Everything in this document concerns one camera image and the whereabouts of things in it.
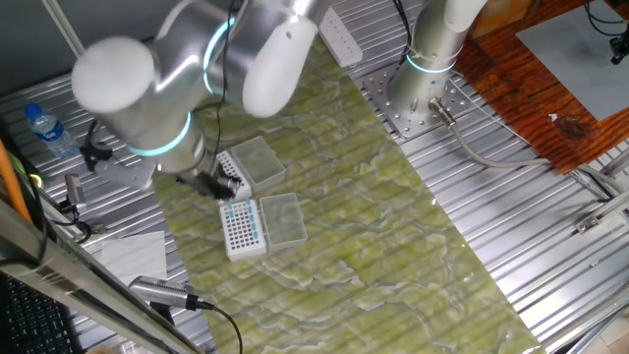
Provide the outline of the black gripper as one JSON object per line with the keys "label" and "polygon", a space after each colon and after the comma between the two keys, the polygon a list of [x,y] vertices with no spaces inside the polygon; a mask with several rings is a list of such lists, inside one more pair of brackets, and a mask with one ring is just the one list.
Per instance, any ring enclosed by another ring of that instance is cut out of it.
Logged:
{"label": "black gripper", "polygon": [[[188,185],[198,194],[206,197],[214,197],[216,200],[231,200],[236,194],[232,190],[238,190],[242,180],[234,176],[216,177],[213,173],[204,170],[191,169],[179,173],[176,181]],[[218,184],[229,189],[219,189]]]}

